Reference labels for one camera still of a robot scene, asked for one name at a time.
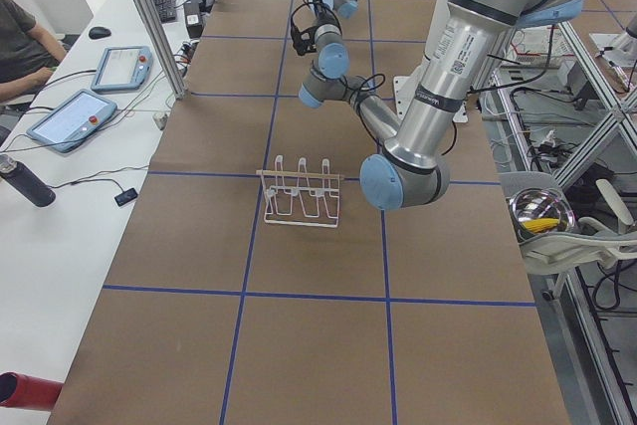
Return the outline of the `far blue teach pendant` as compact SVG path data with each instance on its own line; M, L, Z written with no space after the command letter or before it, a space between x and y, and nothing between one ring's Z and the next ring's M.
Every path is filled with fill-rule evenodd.
M148 77L152 62L146 46L105 48L91 89L101 94L135 91Z

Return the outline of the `blue teach pendant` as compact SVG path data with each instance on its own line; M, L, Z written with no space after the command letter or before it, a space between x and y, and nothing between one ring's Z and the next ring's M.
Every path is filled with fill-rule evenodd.
M135 91L148 77L152 62L146 46L105 48L91 89L101 94Z
M115 102L80 90L34 123L27 135L41 145L67 153L97 132L115 110Z

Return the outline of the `black computer mouse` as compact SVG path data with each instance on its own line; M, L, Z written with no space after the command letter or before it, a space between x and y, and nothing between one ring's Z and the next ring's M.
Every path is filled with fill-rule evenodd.
M103 26L94 26L89 30L89 38L91 40L98 40L107 38L111 35L111 30Z

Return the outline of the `small black phone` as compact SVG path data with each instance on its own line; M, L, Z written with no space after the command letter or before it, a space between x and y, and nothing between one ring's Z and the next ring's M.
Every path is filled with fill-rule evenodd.
M122 207L135 200L138 197L138 193L135 188L129 188L120 192L115 196L114 201L118 207Z

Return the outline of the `near blue teach pendant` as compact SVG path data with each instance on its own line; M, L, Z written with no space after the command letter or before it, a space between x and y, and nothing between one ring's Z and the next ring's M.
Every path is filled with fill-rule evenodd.
M67 153L97 132L115 110L115 102L80 90L34 123L27 135L41 145Z

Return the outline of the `metal bowl with corn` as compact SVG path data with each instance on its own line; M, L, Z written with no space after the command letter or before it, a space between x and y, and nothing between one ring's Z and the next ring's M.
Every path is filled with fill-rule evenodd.
M508 205L520 243L544 233L575 230L575 214L556 189L523 189L508 200Z

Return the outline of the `seated person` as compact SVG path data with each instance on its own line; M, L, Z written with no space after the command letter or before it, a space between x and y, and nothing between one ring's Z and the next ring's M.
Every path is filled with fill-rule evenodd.
M1 102L37 93L67 49L14 0L1 0Z

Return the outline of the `black water bottle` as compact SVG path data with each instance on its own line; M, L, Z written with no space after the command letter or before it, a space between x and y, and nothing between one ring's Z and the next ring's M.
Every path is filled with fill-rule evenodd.
M55 192L24 163L7 154L1 155L1 177L37 207L51 205Z

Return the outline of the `red cylinder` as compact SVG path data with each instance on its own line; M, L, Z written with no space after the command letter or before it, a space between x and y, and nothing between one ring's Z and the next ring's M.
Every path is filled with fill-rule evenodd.
M50 412L62 388L62 382L4 372L1 374L1 406Z

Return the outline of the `aluminium frame post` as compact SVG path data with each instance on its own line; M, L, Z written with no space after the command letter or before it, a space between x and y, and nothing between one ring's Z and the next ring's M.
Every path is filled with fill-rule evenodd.
M176 67L172 50L169 46L159 15L152 0L133 0L139 17L154 47L155 55L162 71L177 100L181 100L186 92L181 74Z

